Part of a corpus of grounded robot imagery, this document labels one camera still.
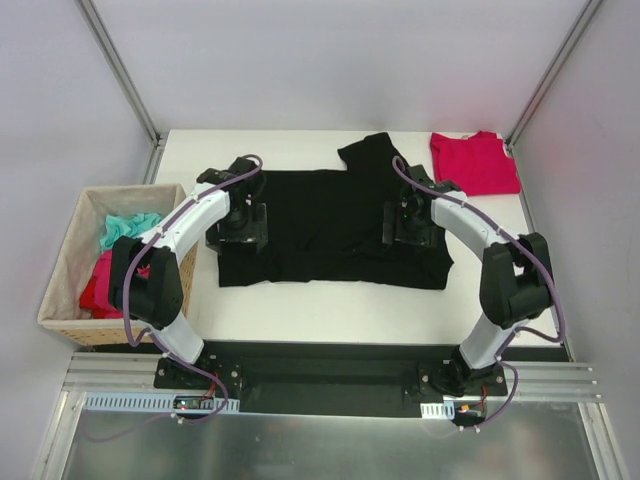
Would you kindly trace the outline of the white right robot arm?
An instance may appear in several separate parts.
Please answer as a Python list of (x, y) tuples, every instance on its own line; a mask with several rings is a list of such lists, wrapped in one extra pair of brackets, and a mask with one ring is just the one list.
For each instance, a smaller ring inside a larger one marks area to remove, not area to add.
[(407, 166), (395, 156), (395, 173), (410, 193), (400, 197), (400, 218), (421, 219), (431, 229), (452, 234), (480, 261), (478, 298), (481, 315), (454, 350), (450, 382), (461, 394), (473, 394), (486, 381), (485, 370), (501, 361), (517, 333), (529, 332), (548, 342), (564, 340), (528, 326), (559, 305), (548, 243), (539, 233), (517, 234), (498, 224), (451, 182), (432, 183), (420, 165)]

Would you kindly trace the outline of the black flower print t-shirt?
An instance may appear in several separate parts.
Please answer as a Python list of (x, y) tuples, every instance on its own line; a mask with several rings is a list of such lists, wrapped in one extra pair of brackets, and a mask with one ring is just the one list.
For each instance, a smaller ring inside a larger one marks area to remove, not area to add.
[(427, 248), (382, 241), (384, 206), (406, 185), (393, 169), (399, 152), (389, 134), (368, 135), (337, 154), (343, 171), (265, 172), (259, 200), (268, 242), (257, 254), (225, 250), (220, 286), (318, 280), (446, 288), (453, 260), (442, 230)]

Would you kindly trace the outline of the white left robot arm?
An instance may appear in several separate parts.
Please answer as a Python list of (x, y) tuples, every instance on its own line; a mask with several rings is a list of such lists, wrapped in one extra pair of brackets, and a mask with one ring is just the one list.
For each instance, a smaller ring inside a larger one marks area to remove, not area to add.
[(191, 389), (209, 382), (212, 367), (201, 358), (204, 340), (183, 312), (180, 267), (201, 239), (218, 254), (257, 254), (267, 245), (267, 208), (258, 201), (266, 184), (262, 167), (259, 156), (246, 154), (224, 170), (204, 171), (158, 225), (136, 238), (121, 237), (112, 248), (108, 301), (123, 314), (128, 340), (141, 342), (131, 322), (142, 322), (165, 353), (181, 359), (176, 375)]

